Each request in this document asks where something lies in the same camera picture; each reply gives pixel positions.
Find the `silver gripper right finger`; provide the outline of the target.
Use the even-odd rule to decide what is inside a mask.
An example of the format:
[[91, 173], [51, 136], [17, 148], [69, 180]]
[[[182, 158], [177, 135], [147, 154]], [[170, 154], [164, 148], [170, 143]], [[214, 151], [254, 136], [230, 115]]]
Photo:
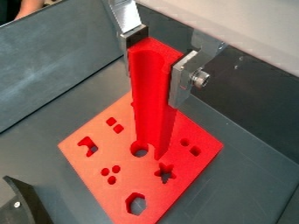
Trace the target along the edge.
[[204, 68], [228, 45], [205, 32], [193, 32], [193, 49], [173, 65], [169, 104], [174, 108], [178, 109], [188, 100], [193, 87], [204, 88], [208, 85], [212, 75], [204, 71]]

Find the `person forearm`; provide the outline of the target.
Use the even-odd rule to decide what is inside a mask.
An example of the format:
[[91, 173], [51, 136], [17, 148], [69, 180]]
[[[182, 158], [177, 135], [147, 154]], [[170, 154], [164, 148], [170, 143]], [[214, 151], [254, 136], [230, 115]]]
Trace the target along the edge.
[[37, 12], [45, 5], [45, 0], [22, 0], [21, 10], [15, 17], [15, 20], [25, 18], [34, 12]]

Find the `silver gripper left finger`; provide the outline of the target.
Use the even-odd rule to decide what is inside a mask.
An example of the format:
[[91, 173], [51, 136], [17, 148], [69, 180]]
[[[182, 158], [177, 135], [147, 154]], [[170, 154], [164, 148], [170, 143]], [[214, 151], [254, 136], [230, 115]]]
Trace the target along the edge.
[[129, 48], [149, 37], [149, 27], [142, 23], [135, 0], [107, 0], [117, 22], [121, 47], [129, 65]]

